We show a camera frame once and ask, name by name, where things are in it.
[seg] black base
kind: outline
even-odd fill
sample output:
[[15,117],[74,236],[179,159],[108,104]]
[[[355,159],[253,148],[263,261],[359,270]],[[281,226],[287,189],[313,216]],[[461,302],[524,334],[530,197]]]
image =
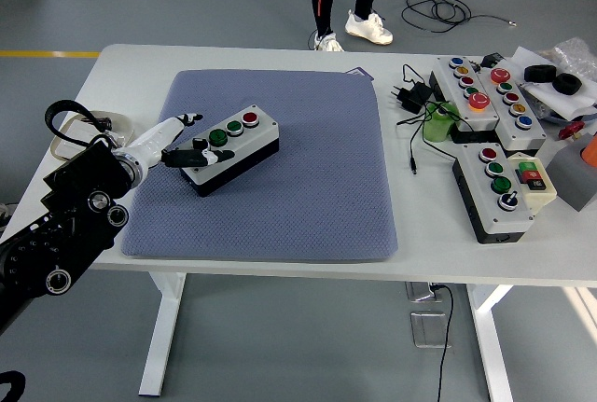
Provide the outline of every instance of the black base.
[[477,211],[477,206],[475,206],[473,195],[470,192],[470,188],[468,187],[468,183],[466,182],[465,174],[463,173],[463,170],[460,167],[460,163],[458,162],[458,160],[454,162],[454,165],[452,166],[451,170],[454,173],[454,177],[456,178],[456,184],[458,185],[460,194],[462,195],[463,201],[465,202],[466,211],[468,212],[468,218],[470,219],[470,223],[473,225],[473,230],[475,231],[477,241],[479,243],[517,242],[518,239],[522,237],[522,234],[524,234],[524,232],[500,232],[495,234],[489,234],[485,232],[481,223],[481,219],[479,217],[479,211]]
[[215,176],[211,180],[206,181],[202,185],[198,185],[193,180],[191,180],[183,169],[180,170],[180,173],[197,191],[200,197],[207,197],[216,189],[219,189],[222,186],[226,185],[240,174],[248,171],[253,166],[257,166],[261,161],[270,157],[278,150],[280,150],[280,139],[276,139],[275,141],[272,141],[266,146],[261,147],[258,151],[252,153],[244,159],[241,159],[240,161],[228,167],[225,171]]

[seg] blue foam pad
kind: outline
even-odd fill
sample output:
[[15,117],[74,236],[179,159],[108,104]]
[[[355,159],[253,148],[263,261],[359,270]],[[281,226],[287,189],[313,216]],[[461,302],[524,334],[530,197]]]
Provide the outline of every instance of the blue foam pad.
[[302,71],[183,71],[160,120],[204,115],[183,132],[181,144],[252,104],[279,123],[280,151],[206,198],[178,170],[156,166],[134,196],[124,254],[283,261],[394,254],[370,80]]

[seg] power adapter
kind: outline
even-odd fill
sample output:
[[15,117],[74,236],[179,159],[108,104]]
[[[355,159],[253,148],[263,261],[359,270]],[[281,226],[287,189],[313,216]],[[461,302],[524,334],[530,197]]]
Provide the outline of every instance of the power adapter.
[[432,90],[423,82],[417,82],[412,87],[412,90],[401,88],[395,96],[402,103],[402,108],[418,115],[421,108],[431,96],[431,93]]

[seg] red button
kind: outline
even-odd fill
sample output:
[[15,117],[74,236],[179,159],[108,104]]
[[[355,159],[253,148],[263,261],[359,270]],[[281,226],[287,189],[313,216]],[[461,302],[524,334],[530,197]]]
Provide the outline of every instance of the red button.
[[522,171],[521,173],[522,183],[528,183],[533,180],[541,180],[541,173],[538,171]]
[[492,148],[484,148],[479,152],[479,158],[483,162],[491,162],[497,158],[497,152]]
[[468,96],[468,104],[474,110],[481,111],[490,104],[490,100],[489,97],[487,97],[487,94],[483,94],[482,92],[473,92],[470,96]]
[[490,74],[493,83],[504,83],[510,80],[510,73],[503,68],[494,68]]
[[243,125],[245,127],[255,127],[259,123],[259,116],[257,113],[249,111],[243,114]]
[[504,96],[504,104],[512,105],[517,104],[519,101],[519,95],[514,92],[507,92]]
[[461,79],[460,79],[461,88],[472,87],[473,83],[475,83],[475,80],[473,80],[472,77],[469,77],[469,76],[464,76],[464,77],[461,77]]

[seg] orange object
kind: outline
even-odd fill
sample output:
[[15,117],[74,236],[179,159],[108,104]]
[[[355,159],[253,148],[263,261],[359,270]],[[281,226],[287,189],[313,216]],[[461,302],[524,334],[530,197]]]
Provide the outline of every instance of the orange object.
[[580,156],[587,164],[597,167],[597,136],[593,136],[592,141],[583,149]]

